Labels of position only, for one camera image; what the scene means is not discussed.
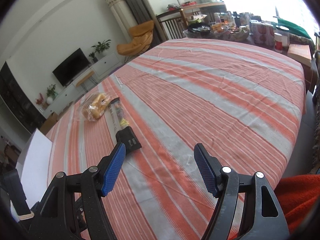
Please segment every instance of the metal screw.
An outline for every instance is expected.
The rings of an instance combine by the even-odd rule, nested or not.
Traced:
[[[231,168],[228,167],[228,166],[223,167],[222,170],[223,170],[223,172],[225,172],[225,173],[230,173],[230,172],[231,172]]]
[[[257,176],[258,178],[260,178],[260,179],[262,179],[262,178],[264,177],[263,173],[260,172],[260,171],[258,171],[258,172],[256,173],[256,176]]]
[[[56,177],[58,179],[62,178],[64,176],[64,173],[62,171],[59,171],[57,174],[56,174]]]
[[[90,168],[89,168],[89,171],[90,172],[96,172],[98,170],[98,167],[97,166],[91,166]]]

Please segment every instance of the bottle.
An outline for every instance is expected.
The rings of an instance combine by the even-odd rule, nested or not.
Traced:
[[[219,13],[214,13],[214,20],[215,20],[216,23],[220,23],[221,22]]]
[[[241,25],[240,17],[239,16],[234,17],[234,20],[235,20],[236,26],[239,28]]]
[[[282,53],[282,40],[282,35],[275,33],[275,51],[278,53]]]
[[[228,16],[229,26],[236,26],[235,18],[233,16]]]

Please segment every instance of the dining table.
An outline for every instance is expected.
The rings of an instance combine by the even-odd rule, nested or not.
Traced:
[[[118,240],[201,239],[217,199],[194,160],[197,143],[238,173],[263,172],[275,189],[306,107],[303,68],[291,58],[235,42],[169,40],[108,76],[48,132],[48,185],[59,171],[97,165],[116,145],[108,108],[94,122],[79,111],[95,92],[120,98],[142,145],[127,154],[113,191],[102,198]],[[243,206],[239,194],[229,238]],[[90,239],[87,230],[82,237]]]

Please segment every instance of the cardboard box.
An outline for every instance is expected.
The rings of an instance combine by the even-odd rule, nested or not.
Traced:
[[[57,121],[58,115],[55,112],[53,112],[41,126],[40,132],[46,135],[51,130],[51,128],[57,123]]]

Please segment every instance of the blue gripper pad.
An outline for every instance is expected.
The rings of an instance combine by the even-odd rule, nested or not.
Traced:
[[[113,155],[110,165],[104,173],[103,187],[101,189],[101,192],[104,196],[112,191],[113,187],[115,186],[116,180],[124,162],[125,153],[125,145],[122,143],[117,149],[116,153]]]
[[[193,155],[208,192],[215,196],[219,192],[217,177],[207,160],[208,152],[201,146],[199,143],[196,144]]]

